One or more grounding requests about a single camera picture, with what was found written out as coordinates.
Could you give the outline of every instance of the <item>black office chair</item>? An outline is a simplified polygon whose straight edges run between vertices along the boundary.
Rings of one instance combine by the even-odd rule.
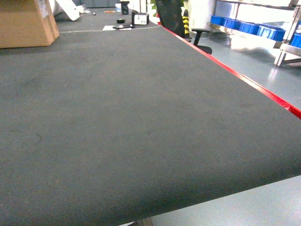
[[[202,28],[200,28],[200,29],[199,28],[194,28],[194,29],[192,29],[192,31],[197,33],[193,45],[198,47],[200,50],[204,51],[205,53],[212,54],[212,49],[210,47],[208,47],[208,46],[199,46],[198,45],[198,42],[199,42],[199,39],[201,38],[202,33],[203,32],[210,33],[211,30],[210,29],[202,29]]]
[[[157,11],[160,16],[162,26],[172,31],[173,33],[184,38],[185,29],[182,18],[181,2],[180,0],[156,0]],[[202,51],[212,54],[212,49],[208,46],[199,46],[198,42],[203,32],[210,32],[208,29],[192,29],[197,32],[194,44]]]

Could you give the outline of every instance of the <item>floor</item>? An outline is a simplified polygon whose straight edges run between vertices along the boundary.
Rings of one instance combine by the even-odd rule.
[[[278,49],[237,37],[201,38],[213,56],[301,109],[301,64],[273,65]],[[154,226],[301,225],[301,176],[152,217]]]
[[[274,66],[279,49],[265,48],[272,42],[250,43],[240,37],[202,38],[213,56],[301,109],[301,63]]]

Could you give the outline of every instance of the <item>gray fabric surface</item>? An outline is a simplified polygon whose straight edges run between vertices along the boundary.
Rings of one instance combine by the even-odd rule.
[[[0,225],[118,225],[301,174],[301,121],[162,27],[0,50]]]

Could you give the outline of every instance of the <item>metal shelf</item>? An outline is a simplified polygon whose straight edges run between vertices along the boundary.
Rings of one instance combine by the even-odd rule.
[[[268,8],[278,8],[278,9],[286,9],[293,10],[300,0],[218,0],[218,1],[226,1],[230,3],[240,3],[240,4],[248,4],[255,6],[264,6]]]
[[[240,36],[240,37],[243,37],[243,38],[246,38],[246,39],[253,39],[255,41],[269,40],[269,41],[275,43],[273,48],[280,48],[280,46],[282,44],[281,41],[274,41],[272,39],[267,39],[267,38],[257,36],[257,35],[254,35],[254,34],[248,34],[248,33],[241,32],[241,31],[238,31],[238,30],[234,30],[234,29],[231,29],[231,28],[228,28],[228,27],[224,27],[224,26],[220,26],[220,25],[216,25],[216,24],[210,24],[210,26],[212,28],[216,29],[216,30],[219,30],[219,31],[223,32],[223,33],[237,35],[237,36]]]
[[[301,57],[301,48],[283,43],[280,47],[280,55],[275,59],[274,64],[281,67],[284,64],[301,62],[301,58],[286,60],[285,57],[287,53]]]
[[[301,57],[301,48],[291,46],[291,45],[288,45],[288,44],[282,44],[281,47],[280,47],[280,50],[282,50],[286,53],[291,53],[291,54],[294,54],[296,56]]]

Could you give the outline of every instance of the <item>metal shelving rack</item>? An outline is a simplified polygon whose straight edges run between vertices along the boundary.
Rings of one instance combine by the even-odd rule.
[[[293,35],[295,34],[298,28],[300,20],[301,20],[301,0],[298,1],[295,7],[295,12],[293,15],[293,19],[291,21],[290,30],[286,31],[285,39],[283,40],[283,44],[280,46],[280,53],[278,57],[276,57],[275,59],[274,64],[277,65],[278,67],[281,67],[281,65],[283,64],[301,62],[301,58],[285,60],[287,53],[301,57],[301,48],[289,45],[293,38]]]
[[[223,33],[230,34],[230,35],[237,35],[237,36],[249,39],[249,40],[252,39],[254,41],[260,41],[260,40],[265,39],[269,42],[274,43],[273,48],[280,48],[280,46],[282,44],[281,41],[274,41],[274,40],[271,40],[271,39],[267,39],[267,38],[264,38],[264,37],[261,37],[261,36],[254,35],[254,34],[248,34],[248,33],[245,33],[245,32],[238,31],[238,30],[234,30],[234,29],[231,29],[231,28],[228,28],[228,27],[224,27],[224,26],[220,26],[220,25],[216,25],[216,24],[210,24],[210,26],[212,28],[216,29],[216,30],[219,30],[219,31],[223,32]]]
[[[283,41],[273,41],[275,43],[274,48],[280,48],[280,54],[276,57],[274,64],[281,66],[282,64],[290,64],[295,62],[300,62],[301,59],[294,59],[294,60],[285,60],[285,56],[287,53],[294,54],[296,56],[301,56],[301,49],[290,46],[289,43],[293,38],[293,34],[296,32],[299,21],[301,19],[301,0],[216,0],[224,1],[229,3],[237,3],[236,7],[236,16],[238,15],[239,6],[241,4],[248,4],[248,5],[255,5],[255,6],[263,6],[267,8],[277,8],[277,9],[284,9],[284,10],[294,10],[293,19],[291,21],[291,26],[288,31],[286,31]],[[219,26],[216,24],[210,24],[210,26],[216,30],[219,30],[226,34],[234,34],[244,38],[252,38],[252,39],[266,39],[264,37],[240,32],[238,30],[226,28],[223,26]]]

